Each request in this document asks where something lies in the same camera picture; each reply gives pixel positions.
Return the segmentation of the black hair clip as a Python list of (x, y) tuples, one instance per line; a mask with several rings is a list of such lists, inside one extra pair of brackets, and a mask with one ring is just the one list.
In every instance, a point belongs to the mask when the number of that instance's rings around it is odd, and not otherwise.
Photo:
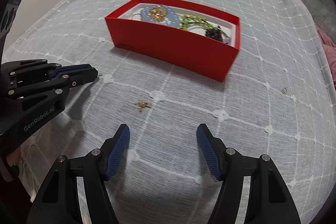
[(223, 35), (222, 30), (219, 26), (217, 27), (211, 27), (206, 29), (205, 36), (211, 39), (214, 39), (216, 41), (222, 42), (223, 41)]

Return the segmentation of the red jewelry box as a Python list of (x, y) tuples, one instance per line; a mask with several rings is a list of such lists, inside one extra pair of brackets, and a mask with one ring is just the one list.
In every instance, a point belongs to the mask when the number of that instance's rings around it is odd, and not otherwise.
[[(142, 20), (131, 20), (141, 13)], [(115, 47), (224, 81), (240, 50), (240, 19), (184, 0), (131, 0), (105, 17)], [(205, 36), (219, 26), (230, 45)]]

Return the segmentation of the dark bead jewelry in box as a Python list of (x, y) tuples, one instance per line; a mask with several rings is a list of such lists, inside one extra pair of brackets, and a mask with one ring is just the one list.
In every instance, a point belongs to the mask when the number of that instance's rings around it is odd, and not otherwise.
[(225, 44), (230, 45), (231, 43), (231, 38), (223, 31), (221, 31), (221, 36), (222, 36), (222, 42)]

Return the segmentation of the pink blanket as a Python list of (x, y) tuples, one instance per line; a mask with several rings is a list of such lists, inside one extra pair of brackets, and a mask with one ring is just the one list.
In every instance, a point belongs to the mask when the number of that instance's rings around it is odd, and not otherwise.
[(333, 83), (336, 82), (336, 50), (333, 40), (318, 26), (316, 25), (318, 36), (321, 40), (324, 53), (331, 71)]

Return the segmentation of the grey quilted pillow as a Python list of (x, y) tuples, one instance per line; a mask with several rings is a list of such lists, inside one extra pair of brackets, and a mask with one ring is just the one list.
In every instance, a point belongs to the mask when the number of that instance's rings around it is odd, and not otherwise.
[(315, 24), (335, 43), (335, 3), (333, 0), (302, 0)]

